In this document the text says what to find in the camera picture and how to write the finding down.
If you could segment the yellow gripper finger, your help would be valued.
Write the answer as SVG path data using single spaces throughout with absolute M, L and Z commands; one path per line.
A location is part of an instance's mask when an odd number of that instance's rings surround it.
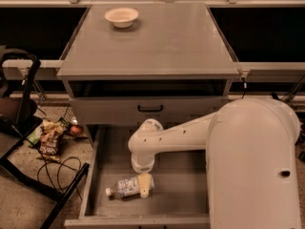
M 139 182 L 140 196 L 146 198 L 149 195 L 151 187 L 151 175 L 140 174 L 137 176 Z

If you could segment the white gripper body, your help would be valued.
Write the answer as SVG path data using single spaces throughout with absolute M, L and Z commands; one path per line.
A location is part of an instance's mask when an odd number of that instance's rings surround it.
M 132 154 L 132 167 L 138 174 L 149 173 L 153 169 L 154 158 L 155 155 Z

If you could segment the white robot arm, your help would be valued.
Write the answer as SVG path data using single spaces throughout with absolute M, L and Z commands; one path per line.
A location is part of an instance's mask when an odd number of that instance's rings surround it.
M 129 140 L 132 167 L 149 172 L 164 152 L 204 150 L 211 229 L 302 229 L 291 107 L 242 98 L 217 112 L 164 129 L 142 123 Z

